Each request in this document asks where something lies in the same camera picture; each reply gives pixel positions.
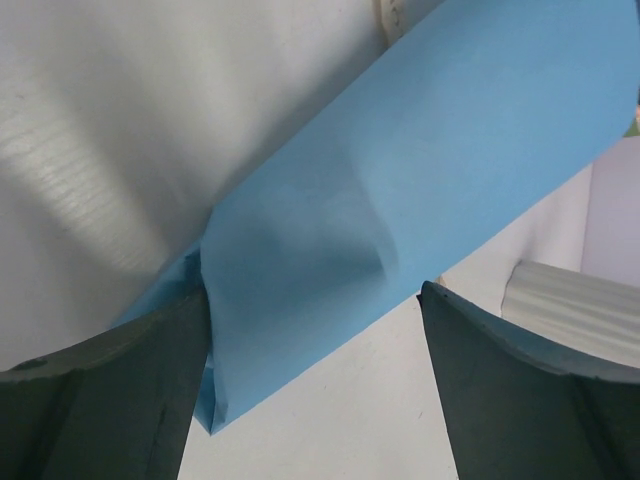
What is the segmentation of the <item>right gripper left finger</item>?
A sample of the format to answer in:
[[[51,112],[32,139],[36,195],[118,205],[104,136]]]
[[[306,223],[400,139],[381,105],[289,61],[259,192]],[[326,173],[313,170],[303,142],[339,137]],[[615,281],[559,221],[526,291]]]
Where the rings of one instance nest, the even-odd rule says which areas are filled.
[[[209,342],[197,288],[2,372],[2,478],[177,478]]]

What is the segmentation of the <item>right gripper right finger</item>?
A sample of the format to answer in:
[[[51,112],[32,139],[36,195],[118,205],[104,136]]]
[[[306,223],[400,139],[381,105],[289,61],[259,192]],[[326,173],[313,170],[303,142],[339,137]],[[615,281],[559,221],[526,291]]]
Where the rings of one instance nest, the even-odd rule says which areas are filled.
[[[461,479],[636,479],[639,371],[426,281],[418,296]]]

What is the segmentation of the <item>blue wrapping paper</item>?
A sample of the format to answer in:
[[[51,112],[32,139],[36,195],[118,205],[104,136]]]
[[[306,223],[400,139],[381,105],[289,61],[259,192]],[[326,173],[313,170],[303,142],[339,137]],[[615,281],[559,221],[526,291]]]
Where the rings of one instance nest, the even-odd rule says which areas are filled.
[[[445,1],[213,209],[125,319],[200,285],[216,433],[456,265],[629,128],[634,2]]]

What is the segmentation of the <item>cream printed ribbon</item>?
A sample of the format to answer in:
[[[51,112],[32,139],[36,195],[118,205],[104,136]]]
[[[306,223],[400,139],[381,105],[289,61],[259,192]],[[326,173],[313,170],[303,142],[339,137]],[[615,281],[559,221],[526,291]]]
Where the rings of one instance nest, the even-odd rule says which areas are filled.
[[[390,48],[440,4],[440,0],[374,0],[385,47]]]

